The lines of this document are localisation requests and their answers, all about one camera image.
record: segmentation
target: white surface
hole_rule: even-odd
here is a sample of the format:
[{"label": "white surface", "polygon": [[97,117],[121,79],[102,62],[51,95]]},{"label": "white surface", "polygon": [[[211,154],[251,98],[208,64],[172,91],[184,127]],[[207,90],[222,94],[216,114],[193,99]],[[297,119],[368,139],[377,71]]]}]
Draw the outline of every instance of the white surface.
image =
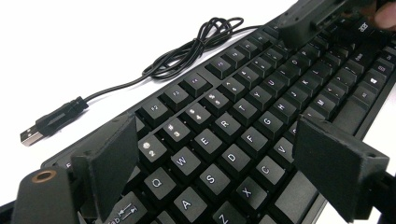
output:
[{"label": "white surface", "polygon": [[[195,38],[212,17],[242,17],[243,27],[264,24],[294,2],[0,1],[0,206],[16,199],[20,181],[44,160],[161,84],[147,81],[90,102],[78,120],[25,147],[19,134],[36,119],[78,96],[139,77],[158,56]],[[366,138],[378,149],[394,146],[390,132],[396,123],[389,119],[396,104],[389,101]],[[318,223],[344,223],[331,211],[327,206]]]}]

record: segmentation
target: metal usb tip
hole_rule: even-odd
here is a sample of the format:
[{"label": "metal usb tip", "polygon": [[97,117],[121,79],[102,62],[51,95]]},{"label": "metal usb tip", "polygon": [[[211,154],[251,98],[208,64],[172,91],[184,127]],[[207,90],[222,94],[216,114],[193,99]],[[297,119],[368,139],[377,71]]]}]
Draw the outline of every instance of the metal usb tip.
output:
[{"label": "metal usb tip", "polygon": [[32,144],[38,142],[41,138],[43,138],[43,134],[41,134],[38,130],[37,127],[34,125],[30,129],[24,131],[21,133],[21,142],[29,147]]}]

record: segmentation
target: usb plug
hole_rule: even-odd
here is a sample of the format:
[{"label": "usb plug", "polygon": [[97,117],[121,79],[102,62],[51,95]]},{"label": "usb plug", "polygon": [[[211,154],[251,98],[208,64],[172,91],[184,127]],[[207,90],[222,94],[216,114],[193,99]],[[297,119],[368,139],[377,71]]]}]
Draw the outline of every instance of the usb plug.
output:
[{"label": "usb plug", "polygon": [[21,133],[21,142],[29,147],[43,137],[55,134],[62,127],[78,117],[81,112],[88,108],[87,103],[79,96],[35,121],[35,125]]}]

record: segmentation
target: black cable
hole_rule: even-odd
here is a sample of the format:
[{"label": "black cable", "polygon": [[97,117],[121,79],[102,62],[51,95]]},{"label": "black cable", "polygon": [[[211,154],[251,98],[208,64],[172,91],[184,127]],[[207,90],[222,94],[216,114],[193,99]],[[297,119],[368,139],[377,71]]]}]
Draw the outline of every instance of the black cable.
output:
[{"label": "black cable", "polygon": [[235,34],[260,27],[250,26],[235,31],[243,22],[244,19],[239,17],[229,20],[212,18],[201,26],[198,35],[192,41],[160,56],[152,65],[143,71],[142,77],[119,86],[96,92],[85,99],[78,97],[76,100],[62,105],[52,113],[38,119],[35,125],[30,129],[22,132],[21,142],[26,146],[30,146],[43,137],[53,135],[63,126],[78,117],[84,109],[88,108],[87,103],[98,96],[131,87],[148,77],[154,79],[175,77],[191,66],[204,52],[224,44]]}]

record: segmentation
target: keyboard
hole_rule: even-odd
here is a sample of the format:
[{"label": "keyboard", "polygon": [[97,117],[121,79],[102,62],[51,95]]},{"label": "keyboard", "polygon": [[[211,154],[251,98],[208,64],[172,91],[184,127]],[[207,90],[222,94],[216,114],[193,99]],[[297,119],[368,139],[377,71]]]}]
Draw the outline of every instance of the keyboard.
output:
[{"label": "keyboard", "polygon": [[[299,114],[362,139],[395,64],[395,36],[362,18],[297,50],[268,22],[127,110],[140,162],[104,223],[315,222],[326,201],[293,166]],[[43,166],[70,168],[72,150]]]}]

